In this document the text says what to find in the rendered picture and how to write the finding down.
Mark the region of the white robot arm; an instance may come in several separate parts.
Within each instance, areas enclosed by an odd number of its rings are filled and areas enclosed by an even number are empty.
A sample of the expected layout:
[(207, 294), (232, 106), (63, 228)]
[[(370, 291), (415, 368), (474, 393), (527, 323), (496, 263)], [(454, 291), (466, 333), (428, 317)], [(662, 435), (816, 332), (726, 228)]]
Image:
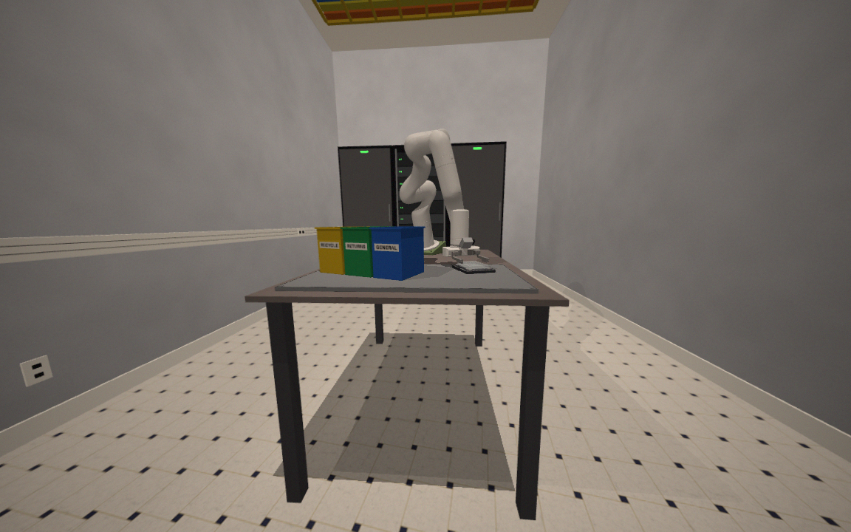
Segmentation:
[(404, 143), (406, 156), (414, 163), (411, 176), (406, 178), (400, 188), (400, 200), (404, 203), (421, 202), (421, 205), (411, 213), (413, 225), (425, 226), (423, 251), (438, 247), (440, 243), (433, 238), (430, 222), (430, 205), (437, 192), (435, 184), (428, 180), (431, 164), (426, 154), (432, 154), (440, 191), (451, 222), (451, 244), (471, 248), (471, 245), (475, 245), (475, 239), (468, 238), (469, 210), (463, 208), (462, 186), (459, 184), (450, 136), (445, 129), (433, 131), (406, 136)]

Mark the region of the green bin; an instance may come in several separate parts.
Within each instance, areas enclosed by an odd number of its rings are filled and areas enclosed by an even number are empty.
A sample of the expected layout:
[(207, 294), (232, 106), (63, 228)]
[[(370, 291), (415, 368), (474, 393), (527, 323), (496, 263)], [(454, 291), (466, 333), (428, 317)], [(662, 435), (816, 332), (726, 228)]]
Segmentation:
[(374, 277), (372, 229), (341, 227), (344, 230), (345, 275)]

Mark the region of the blue bin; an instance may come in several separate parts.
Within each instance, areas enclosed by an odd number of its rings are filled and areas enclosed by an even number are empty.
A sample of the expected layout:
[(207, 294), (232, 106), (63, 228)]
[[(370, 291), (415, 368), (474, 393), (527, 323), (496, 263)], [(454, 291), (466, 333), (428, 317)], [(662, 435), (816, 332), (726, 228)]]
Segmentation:
[(376, 279), (404, 282), (423, 273), (425, 226), (369, 227)]

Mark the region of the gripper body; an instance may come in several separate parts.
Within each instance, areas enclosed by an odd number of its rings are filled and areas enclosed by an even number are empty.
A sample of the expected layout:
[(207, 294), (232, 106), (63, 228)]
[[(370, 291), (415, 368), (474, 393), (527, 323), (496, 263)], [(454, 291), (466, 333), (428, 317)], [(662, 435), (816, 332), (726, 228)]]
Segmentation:
[(449, 257), (449, 256), (451, 256), (452, 251), (462, 250), (461, 256), (477, 256), (477, 255), (468, 255), (468, 250), (479, 251), (479, 249), (480, 249), (480, 247), (477, 247), (477, 246), (471, 246), (471, 248), (462, 248), (462, 247), (452, 245), (450, 247), (442, 247), (442, 255), (445, 256), (445, 257)]

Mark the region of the yellow recycle bin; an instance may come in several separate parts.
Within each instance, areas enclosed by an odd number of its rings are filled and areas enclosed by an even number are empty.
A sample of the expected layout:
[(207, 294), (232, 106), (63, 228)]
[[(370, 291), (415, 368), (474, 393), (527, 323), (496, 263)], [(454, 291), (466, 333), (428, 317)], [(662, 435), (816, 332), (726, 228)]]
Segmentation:
[(320, 273), (345, 275), (344, 230), (341, 227), (315, 227), (320, 256)]

